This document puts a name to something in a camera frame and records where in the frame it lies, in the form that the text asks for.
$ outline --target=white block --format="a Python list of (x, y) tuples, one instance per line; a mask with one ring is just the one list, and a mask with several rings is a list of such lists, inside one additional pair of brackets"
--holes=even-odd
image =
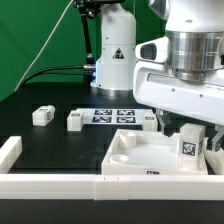
[(223, 201), (223, 189), (218, 175), (0, 174), (1, 199)]
[(158, 130), (158, 121), (156, 115), (152, 113), (144, 113), (142, 128), (143, 131), (156, 132)]
[(42, 106), (33, 112), (33, 125), (46, 126), (50, 121), (54, 119), (55, 108), (51, 105)]
[(200, 169), (203, 155), (205, 127), (185, 124), (180, 129), (179, 166), (192, 170)]
[(10, 137), (0, 149), (0, 173), (6, 174), (22, 152), (21, 137)]
[(81, 131), (83, 126), (83, 111), (72, 110), (67, 118), (68, 131)]

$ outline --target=black cable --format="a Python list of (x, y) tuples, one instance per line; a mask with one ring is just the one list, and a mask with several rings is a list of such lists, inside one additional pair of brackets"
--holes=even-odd
[(82, 28), (84, 33), (84, 41), (85, 41), (85, 47), (86, 47), (86, 63), (95, 64), (95, 60), (92, 54), (89, 27), (88, 27), (87, 15), (86, 15), (87, 9), (83, 3), (77, 4), (77, 2), (74, 2), (74, 6), (78, 8), (80, 16), (81, 16)]
[[(34, 77), (37, 77), (40, 75), (46, 75), (46, 74), (55, 75), (55, 73), (49, 73), (49, 71), (78, 70), (78, 69), (83, 69), (83, 66), (61, 66), (61, 67), (52, 67), (52, 68), (42, 69), (40, 71), (37, 71), (37, 72), (29, 75), (26, 79), (24, 79), (20, 83), (19, 88), (24, 86), (25, 83), (27, 83), (29, 80), (33, 79)], [(80, 74), (61, 74), (61, 75), (80, 75)]]

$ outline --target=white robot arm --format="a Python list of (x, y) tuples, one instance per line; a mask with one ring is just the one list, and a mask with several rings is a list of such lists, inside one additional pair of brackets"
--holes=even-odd
[(101, 7), (101, 57), (96, 62), (94, 92), (132, 95), (133, 70), (136, 65), (136, 20), (120, 4)]
[(149, 5), (167, 18), (166, 35), (136, 48), (140, 60), (134, 72), (137, 102), (214, 123), (220, 136), (224, 126), (224, 1), (152, 0)]

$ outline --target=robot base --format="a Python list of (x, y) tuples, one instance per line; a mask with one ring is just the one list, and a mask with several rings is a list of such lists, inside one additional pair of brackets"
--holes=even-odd
[(96, 87), (95, 82), (93, 81), (90, 85), (90, 90), (92, 93), (97, 93), (104, 96), (112, 96), (112, 97), (131, 97), (133, 96), (133, 90), (116, 90), (116, 89), (103, 89)]

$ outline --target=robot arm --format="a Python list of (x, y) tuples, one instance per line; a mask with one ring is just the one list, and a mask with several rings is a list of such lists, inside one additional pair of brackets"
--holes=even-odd
[(74, 7), (79, 10), (81, 15), (83, 32), (85, 38), (86, 45), (86, 62), (87, 64), (93, 65), (95, 64), (95, 60), (92, 54), (90, 35), (87, 17), (89, 19), (95, 19), (97, 15), (101, 12), (101, 6), (104, 4), (115, 4), (115, 3), (123, 3), (125, 0), (74, 0)]
[(161, 19), (168, 19), (169, 1), (168, 0), (149, 0), (149, 7)]

